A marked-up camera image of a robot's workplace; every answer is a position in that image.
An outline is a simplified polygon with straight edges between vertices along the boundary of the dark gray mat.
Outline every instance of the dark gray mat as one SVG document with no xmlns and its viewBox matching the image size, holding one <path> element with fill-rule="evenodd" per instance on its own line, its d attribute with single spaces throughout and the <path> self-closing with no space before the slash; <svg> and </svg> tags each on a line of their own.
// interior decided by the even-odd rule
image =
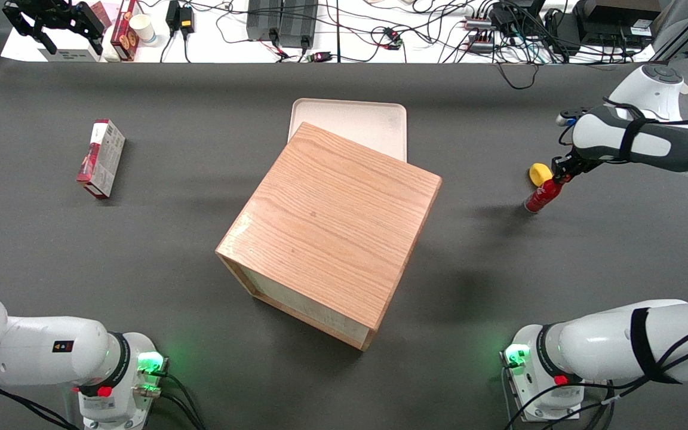
<svg viewBox="0 0 688 430">
<path fill-rule="evenodd" d="M 542 67 L 514 91 L 491 66 L 0 59 L 0 300 L 11 315 L 150 335 L 210 428 L 501 429 L 497 352 L 519 327 L 688 300 L 685 177 L 602 166 L 537 217 L 516 210 L 526 168 L 565 153 L 557 112 L 600 103 L 633 68 Z M 532 74 L 507 70 L 517 84 Z M 214 255 L 300 97 L 403 103 L 409 161 L 444 179 L 365 354 L 251 299 Z M 97 202 L 73 180 L 104 117 L 129 144 Z M 16 391 L 62 408 L 54 387 Z M 158 402 L 150 429 L 185 428 L 172 416 Z M 615 425 L 688 428 L 688 384 L 640 389 Z M 0 398 L 8 428 L 48 425 Z"/>
</svg>

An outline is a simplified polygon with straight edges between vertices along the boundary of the yellow bottle cap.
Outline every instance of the yellow bottle cap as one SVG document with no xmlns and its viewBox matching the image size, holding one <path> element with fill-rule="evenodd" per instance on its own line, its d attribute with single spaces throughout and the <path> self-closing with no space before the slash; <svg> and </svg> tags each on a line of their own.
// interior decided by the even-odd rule
<svg viewBox="0 0 688 430">
<path fill-rule="evenodd" d="M 543 185 L 549 179 L 552 179 L 554 174 L 551 173 L 551 169 L 543 163 L 535 163 L 530 166 L 530 180 L 535 184 L 536 187 Z"/>
</svg>

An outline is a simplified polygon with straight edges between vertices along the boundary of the red spray can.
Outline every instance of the red spray can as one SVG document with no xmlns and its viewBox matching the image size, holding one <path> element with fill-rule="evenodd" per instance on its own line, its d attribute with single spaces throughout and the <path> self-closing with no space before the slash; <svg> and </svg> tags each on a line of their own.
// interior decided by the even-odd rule
<svg viewBox="0 0 688 430">
<path fill-rule="evenodd" d="M 525 209 L 529 212 L 537 213 L 549 202 L 557 198 L 559 193 L 562 192 L 563 185 L 563 183 L 554 182 L 554 179 L 546 180 L 524 201 Z"/>
</svg>

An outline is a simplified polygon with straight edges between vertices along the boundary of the green indicator light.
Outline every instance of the green indicator light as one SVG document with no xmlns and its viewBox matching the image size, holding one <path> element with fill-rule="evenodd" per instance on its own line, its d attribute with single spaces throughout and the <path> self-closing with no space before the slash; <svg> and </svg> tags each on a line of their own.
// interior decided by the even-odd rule
<svg viewBox="0 0 688 430">
<path fill-rule="evenodd" d="M 508 359 L 508 364 L 511 367 L 519 367 L 524 364 L 527 357 L 530 355 L 530 347 L 527 345 L 519 345 L 519 343 L 513 343 L 506 348 L 503 353 Z"/>
<path fill-rule="evenodd" d="M 155 372 L 164 366 L 164 356 L 155 351 L 142 353 L 137 357 L 137 370 Z"/>
</svg>

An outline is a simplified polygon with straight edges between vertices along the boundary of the wooden box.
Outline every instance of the wooden box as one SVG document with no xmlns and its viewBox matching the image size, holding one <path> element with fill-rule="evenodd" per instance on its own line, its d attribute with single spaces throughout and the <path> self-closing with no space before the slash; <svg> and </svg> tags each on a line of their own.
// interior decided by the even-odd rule
<svg viewBox="0 0 688 430">
<path fill-rule="evenodd" d="M 440 183 L 303 123 L 216 253 L 252 296 L 365 351 Z"/>
</svg>

